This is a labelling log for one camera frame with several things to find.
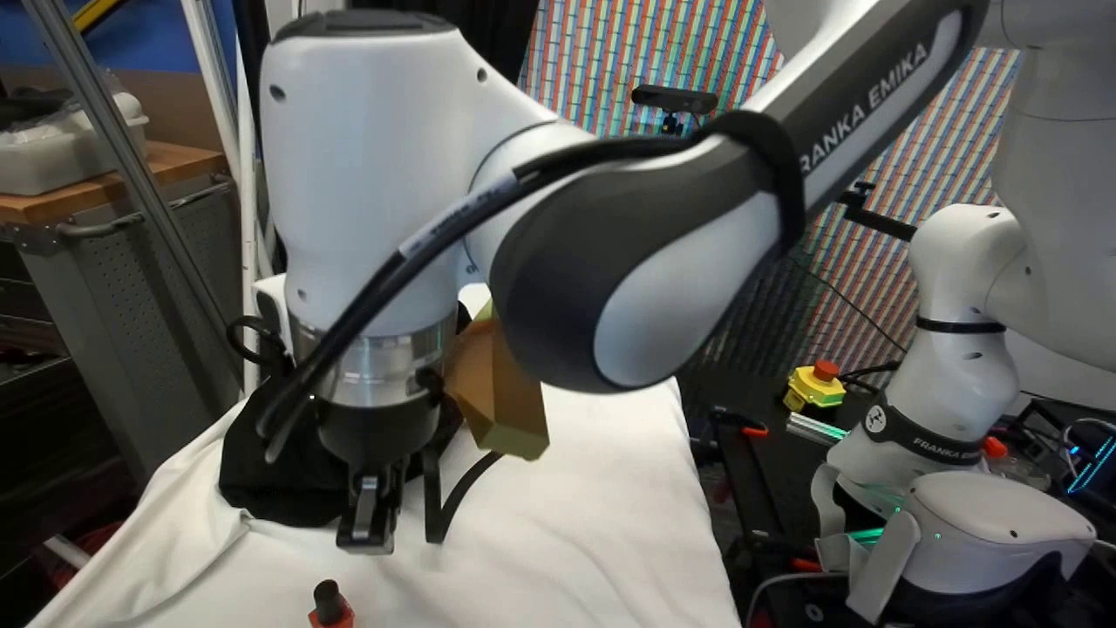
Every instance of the small bottle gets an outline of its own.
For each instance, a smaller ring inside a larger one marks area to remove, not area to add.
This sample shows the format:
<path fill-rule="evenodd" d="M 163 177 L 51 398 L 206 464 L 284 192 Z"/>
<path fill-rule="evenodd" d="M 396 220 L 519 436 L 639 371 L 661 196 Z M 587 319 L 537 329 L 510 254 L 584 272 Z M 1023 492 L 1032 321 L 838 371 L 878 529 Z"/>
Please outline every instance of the small bottle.
<path fill-rule="evenodd" d="M 352 607 L 336 578 L 314 585 L 312 628 L 352 628 Z"/>

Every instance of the cable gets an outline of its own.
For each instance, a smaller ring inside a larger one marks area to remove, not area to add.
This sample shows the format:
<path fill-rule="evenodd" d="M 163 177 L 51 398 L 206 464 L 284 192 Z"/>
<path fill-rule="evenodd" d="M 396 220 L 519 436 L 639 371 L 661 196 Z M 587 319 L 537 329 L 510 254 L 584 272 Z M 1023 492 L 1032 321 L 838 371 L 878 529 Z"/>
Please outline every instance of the cable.
<path fill-rule="evenodd" d="M 449 525 L 452 525 L 452 516 L 457 516 L 466 490 L 474 490 L 479 479 L 482 479 L 492 464 L 500 464 L 500 456 L 501 456 L 500 449 L 489 449 L 482 461 L 474 461 L 474 467 L 466 467 L 466 471 L 462 475 L 462 482 L 452 485 L 452 492 L 446 496 L 446 504 L 443 504 L 443 509 L 439 509 L 437 543 L 446 540 Z"/>
<path fill-rule="evenodd" d="M 510 177 L 489 184 L 437 227 L 408 236 L 376 277 L 352 297 L 342 319 L 320 335 L 314 352 L 294 371 L 284 392 L 269 402 L 255 433 L 269 441 L 265 461 L 279 461 L 285 436 L 306 414 L 312 392 L 333 371 L 333 363 L 352 347 L 352 338 L 449 245 L 465 240 L 474 227 L 489 222 L 519 200 L 607 162 L 661 157 L 692 146 L 686 140 L 598 140 L 559 153 L 545 153 L 529 163 L 512 167 Z"/>
<path fill-rule="evenodd" d="M 771 585 L 785 585 L 785 584 L 821 584 L 821 578 L 849 578 L 845 572 L 779 572 L 771 578 L 764 578 L 756 591 L 754 591 L 754 599 L 746 603 L 746 617 L 744 617 L 744 628 L 754 628 L 754 617 L 761 612 L 761 599 Z"/>

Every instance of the white cloth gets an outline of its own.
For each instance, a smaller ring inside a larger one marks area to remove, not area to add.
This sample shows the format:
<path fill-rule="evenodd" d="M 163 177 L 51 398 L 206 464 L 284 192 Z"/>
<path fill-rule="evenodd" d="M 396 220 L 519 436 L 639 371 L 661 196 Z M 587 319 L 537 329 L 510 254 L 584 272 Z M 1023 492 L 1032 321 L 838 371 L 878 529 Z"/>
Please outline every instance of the white cloth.
<path fill-rule="evenodd" d="M 549 386 L 545 406 L 552 449 L 489 467 L 443 549 L 424 543 L 423 485 L 412 485 L 393 554 L 344 554 L 333 528 L 229 509 L 215 492 L 229 411 L 158 471 L 128 525 L 34 628 L 295 628 L 320 578 L 339 578 L 363 628 L 737 628 L 678 386 L 617 398 Z M 462 433 L 443 490 L 479 456 Z"/>

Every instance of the brown object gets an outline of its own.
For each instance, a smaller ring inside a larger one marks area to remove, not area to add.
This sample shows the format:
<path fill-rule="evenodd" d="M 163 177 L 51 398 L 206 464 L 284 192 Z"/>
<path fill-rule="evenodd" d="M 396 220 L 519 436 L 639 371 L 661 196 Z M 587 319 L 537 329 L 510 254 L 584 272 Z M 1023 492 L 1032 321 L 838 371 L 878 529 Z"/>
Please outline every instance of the brown object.
<path fill-rule="evenodd" d="M 160 184 L 222 172 L 222 157 L 201 146 L 147 145 L 147 167 Z M 107 205 L 126 196 L 117 176 L 87 177 L 48 196 L 0 196 L 5 222 L 63 222 L 81 211 Z"/>
<path fill-rule="evenodd" d="M 500 326 L 457 338 L 446 396 L 482 449 L 537 461 L 552 448 L 542 385 L 519 371 Z"/>

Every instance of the cardboard box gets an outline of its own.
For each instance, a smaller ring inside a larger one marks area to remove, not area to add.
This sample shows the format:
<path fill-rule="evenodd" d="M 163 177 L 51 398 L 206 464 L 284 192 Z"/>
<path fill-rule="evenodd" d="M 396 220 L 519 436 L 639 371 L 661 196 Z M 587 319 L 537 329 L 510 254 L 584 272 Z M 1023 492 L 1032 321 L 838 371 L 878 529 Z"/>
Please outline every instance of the cardboard box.
<path fill-rule="evenodd" d="M 494 321 L 457 335 L 446 396 L 482 449 L 537 461 L 552 448 L 542 385 L 519 371 Z"/>

